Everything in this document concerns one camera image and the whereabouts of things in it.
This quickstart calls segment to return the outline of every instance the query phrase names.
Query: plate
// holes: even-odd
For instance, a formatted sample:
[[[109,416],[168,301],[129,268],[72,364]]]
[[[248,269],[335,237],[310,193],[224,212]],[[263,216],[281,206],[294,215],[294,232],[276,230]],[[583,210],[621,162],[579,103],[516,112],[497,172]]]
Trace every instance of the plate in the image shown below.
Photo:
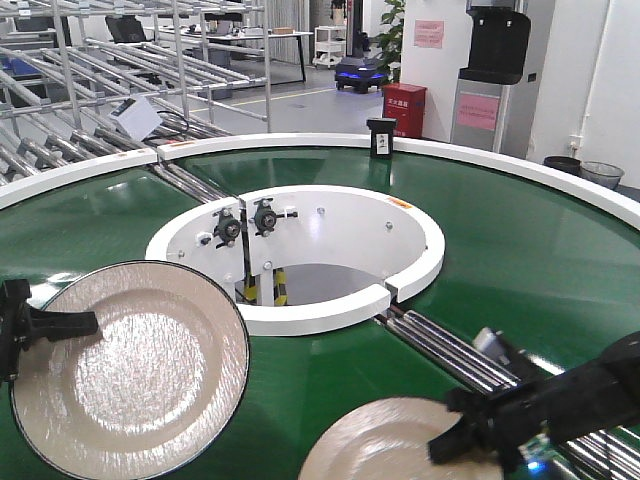
[[[427,442],[460,418],[438,402],[386,398],[334,423],[316,442],[299,480],[500,480],[500,466],[472,452],[447,465],[428,459]]]
[[[152,478],[189,462],[240,402],[248,337],[213,281],[166,262],[93,272],[47,305],[95,311],[97,335],[20,355],[13,411],[46,462],[76,478]]]

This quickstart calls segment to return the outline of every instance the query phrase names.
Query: red sign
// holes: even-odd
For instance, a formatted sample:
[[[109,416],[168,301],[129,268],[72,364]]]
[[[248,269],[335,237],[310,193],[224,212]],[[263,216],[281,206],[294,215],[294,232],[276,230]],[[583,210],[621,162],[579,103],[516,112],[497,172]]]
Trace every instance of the red sign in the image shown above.
[[[444,22],[416,20],[413,45],[422,48],[442,48]]]

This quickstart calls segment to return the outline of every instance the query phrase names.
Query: green conveyor belt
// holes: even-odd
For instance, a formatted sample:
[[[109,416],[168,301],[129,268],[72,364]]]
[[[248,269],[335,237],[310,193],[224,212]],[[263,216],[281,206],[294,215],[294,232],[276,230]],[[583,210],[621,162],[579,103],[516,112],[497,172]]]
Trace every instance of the green conveyor belt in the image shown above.
[[[445,234],[445,263],[403,307],[467,340],[488,325],[571,367],[640,325],[640,233],[544,186],[420,155],[371,161],[368,150],[347,148],[255,149],[182,164],[234,194],[350,185],[420,207]],[[142,258],[155,231],[196,204],[143,169],[24,201],[0,211],[0,279],[28,278],[41,304],[82,273]],[[251,343],[237,415],[203,455],[167,478],[293,480],[322,431],[353,408],[394,395],[441,398],[455,384],[371,321]],[[13,425],[6,387],[0,395],[0,480],[64,478],[31,453]]]

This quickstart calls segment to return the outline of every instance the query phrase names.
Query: white box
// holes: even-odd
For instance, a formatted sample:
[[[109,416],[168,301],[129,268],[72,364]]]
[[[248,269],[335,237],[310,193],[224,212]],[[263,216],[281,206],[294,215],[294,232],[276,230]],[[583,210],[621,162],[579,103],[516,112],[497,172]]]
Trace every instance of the white box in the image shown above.
[[[134,140],[143,140],[162,123],[149,101],[141,95],[134,95],[122,102],[109,114],[118,124],[118,130]]]

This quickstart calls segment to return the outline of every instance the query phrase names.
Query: red box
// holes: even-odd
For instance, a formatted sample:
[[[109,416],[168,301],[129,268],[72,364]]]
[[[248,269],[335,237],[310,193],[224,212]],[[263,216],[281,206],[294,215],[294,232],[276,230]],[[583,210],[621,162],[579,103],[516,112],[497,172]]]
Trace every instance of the red box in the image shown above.
[[[393,134],[397,137],[422,138],[426,87],[407,83],[390,83],[382,87],[382,91],[384,93],[382,116],[398,120]]]

